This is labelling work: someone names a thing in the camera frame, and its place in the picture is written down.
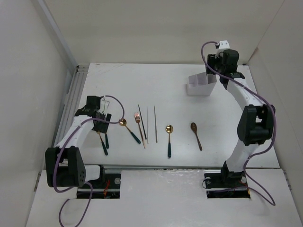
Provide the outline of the gold fork green handle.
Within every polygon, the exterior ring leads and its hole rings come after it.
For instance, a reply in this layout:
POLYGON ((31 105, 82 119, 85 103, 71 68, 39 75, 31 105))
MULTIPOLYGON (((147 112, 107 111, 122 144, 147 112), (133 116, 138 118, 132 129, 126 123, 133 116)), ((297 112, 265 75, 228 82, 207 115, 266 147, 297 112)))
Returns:
POLYGON ((106 142, 106 148, 109 149, 109 140, 107 134, 105 134, 105 142, 106 142))
POLYGON ((106 145, 105 145, 104 141, 102 140, 101 132, 97 131, 97 134, 99 135, 99 138, 100 138, 100 141, 101 141, 101 145, 102 145, 104 154, 107 156, 108 155, 108 151, 107 151, 107 148, 106 148, 106 145))

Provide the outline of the gold spoon dark handle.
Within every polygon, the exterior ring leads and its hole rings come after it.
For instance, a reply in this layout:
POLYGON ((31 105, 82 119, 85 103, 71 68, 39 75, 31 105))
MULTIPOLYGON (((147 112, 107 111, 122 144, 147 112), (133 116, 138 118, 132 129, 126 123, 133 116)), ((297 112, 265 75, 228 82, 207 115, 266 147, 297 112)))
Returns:
POLYGON ((165 128, 165 131, 169 135, 169 138, 168 138, 168 158, 171 158, 171 134, 173 132, 173 126, 172 125, 167 125, 166 128, 165 128))

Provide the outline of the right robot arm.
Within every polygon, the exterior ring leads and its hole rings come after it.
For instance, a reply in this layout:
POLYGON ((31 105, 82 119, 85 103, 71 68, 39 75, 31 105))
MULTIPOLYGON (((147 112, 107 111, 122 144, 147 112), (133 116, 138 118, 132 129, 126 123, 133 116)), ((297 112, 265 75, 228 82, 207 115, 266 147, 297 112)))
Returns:
POLYGON ((239 53, 232 49, 207 56, 207 75, 219 75, 220 83, 242 110, 236 147, 219 173, 205 174, 207 189, 240 187, 250 156, 273 135, 275 108, 251 91, 245 76, 238 71, 238 59, 239 53))

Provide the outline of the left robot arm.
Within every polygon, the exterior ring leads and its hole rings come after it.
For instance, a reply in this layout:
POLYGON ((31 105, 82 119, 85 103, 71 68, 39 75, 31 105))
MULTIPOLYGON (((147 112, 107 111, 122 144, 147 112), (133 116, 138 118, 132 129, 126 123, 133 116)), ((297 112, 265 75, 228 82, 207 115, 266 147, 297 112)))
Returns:
POLYGON ((97 188, 105 184, 102 167, 85 165, 80 148, 91 131, 106 133, 111 120, 108 107, 109 101, 105 98, 88 96, 86 104, 76 111, 63 139, 46 150, 46 174, 50 187, 82 187, 88 181, 97 188))

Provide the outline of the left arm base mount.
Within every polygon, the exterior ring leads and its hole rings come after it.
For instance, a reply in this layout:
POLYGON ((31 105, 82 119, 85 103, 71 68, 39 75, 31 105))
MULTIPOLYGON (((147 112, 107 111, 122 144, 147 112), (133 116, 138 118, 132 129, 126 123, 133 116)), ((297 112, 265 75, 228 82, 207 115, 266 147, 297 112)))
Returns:
POLYGON ((97 180, 90 181, 93 188, 92 199, 119 199, 121 172, 105 171, 97 180))

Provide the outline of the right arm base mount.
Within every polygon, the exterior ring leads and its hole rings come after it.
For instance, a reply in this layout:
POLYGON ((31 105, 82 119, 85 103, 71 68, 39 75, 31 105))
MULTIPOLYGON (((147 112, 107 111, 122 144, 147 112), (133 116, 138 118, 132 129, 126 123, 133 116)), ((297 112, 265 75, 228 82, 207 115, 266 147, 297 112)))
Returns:
POLYGON ((206 172, 204 177, 204 188, 208 199, 250 199, 246 176, 243 172, 236 175, 206 172))

